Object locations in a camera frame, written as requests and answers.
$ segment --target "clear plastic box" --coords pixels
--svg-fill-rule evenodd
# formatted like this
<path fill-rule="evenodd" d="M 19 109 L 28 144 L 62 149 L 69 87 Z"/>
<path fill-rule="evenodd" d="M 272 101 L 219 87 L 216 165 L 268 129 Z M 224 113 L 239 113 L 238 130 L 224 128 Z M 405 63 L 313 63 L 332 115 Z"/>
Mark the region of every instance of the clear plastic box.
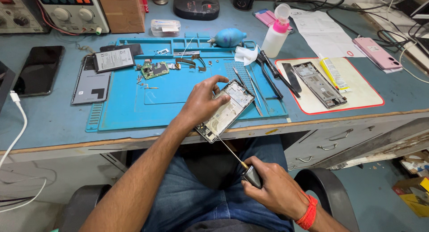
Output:
<path fill-rule="evenodd" d="M 179 36 L 180 21 L 152 19 L 151 30 L 154 36 Z"/>

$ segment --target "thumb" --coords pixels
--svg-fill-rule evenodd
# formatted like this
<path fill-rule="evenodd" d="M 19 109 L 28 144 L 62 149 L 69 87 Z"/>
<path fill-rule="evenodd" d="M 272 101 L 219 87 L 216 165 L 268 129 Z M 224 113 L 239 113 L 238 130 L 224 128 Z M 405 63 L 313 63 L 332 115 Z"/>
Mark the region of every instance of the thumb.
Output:
<path fill-rule="evenodd" d="M 218 107 L 221 107 L 222 105 L 228 103 L 228 101 L 230 100 L 231 100 L 230 96 L 224 95 L 214 99 L 214 102 L 217 104 Z"/>
<path fill-rule="evenodd" d="M 258 201 L 262 197 L 263 191 L 258 189 L 257 187 L 250 184 L 250 182 L 246 180 L 242 180 L 242 185 L 244 189 L 244 194 Z"/>

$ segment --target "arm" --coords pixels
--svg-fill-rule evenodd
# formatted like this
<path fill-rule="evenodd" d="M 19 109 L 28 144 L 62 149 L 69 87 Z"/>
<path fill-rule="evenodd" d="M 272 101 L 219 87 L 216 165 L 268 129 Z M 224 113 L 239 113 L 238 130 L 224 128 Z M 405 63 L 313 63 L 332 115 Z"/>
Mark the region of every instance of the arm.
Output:
<path fill-rule="evenodd" d="M 140 231 L 145 223 L 165 171 L 180 143 L 192 128 L 208 120 L 230 96 L 213 99 L 217 82 L 228 82 L 215 75 L 193 88 L 179 115 L 156 142 L 107 192 L 82 225 L 80 232 Z"/>
<path fill-rule="evenodd" d="M 307 198 L 293 178 L 276 163 L 264 163 L 255 156 L 244 161 L 252 164 L 263 179 L 262 189 L 242 180 L 244 193 L 263 204 L 274 213 L 284 214 L 297 221 L 307 211 Z M 317 204 L 316 219 L 309 229 L 311 232 L 348 232 L 348 230 L 332 218 L 320 203 Z"/>

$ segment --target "hand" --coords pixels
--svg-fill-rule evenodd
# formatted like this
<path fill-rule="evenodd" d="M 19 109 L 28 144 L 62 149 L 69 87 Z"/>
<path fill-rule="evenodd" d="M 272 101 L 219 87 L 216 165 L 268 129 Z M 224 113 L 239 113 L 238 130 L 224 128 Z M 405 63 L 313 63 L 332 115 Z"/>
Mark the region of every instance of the hand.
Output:
<path fill-rule="evenodd" d="M 263 204 L 274 213 L 286 215 L 293 220 L 300 219 L 307 211 L 307 198 L 293 178 L 276 163 L 264 163 L 252 156 L 244 161 L 252 164 L 263 179 L 262 189 L 242 180 L 244 193 Z"/>
<path fill-rule="evenodd" d="M 228 83 L 229 80 L 224 76 L 215 75 L 201 81 L 193 87 L 185 105 L 178 115 L 187 125 L 195 127 L 207 121 L 215 114 L 217 109 L 228 103 L 231 99 L 228 95 L 213 99 L 214 94 L 220 91 L 216 84 L 217 82 Z"/>

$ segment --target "gray back cover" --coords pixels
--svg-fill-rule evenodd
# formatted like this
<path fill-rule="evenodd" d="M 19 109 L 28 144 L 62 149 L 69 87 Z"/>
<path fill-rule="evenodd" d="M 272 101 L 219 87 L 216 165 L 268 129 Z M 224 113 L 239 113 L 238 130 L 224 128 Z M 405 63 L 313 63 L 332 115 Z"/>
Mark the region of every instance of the gray back cover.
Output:
<path fill-rule="evenodd" d="M 111 71 L 97 74 L 95 72 L 94 58 L 92 56 L 86 57 L 78 77 L 72 104 L 76 105 L 107 100 L 110 74 Z"/>

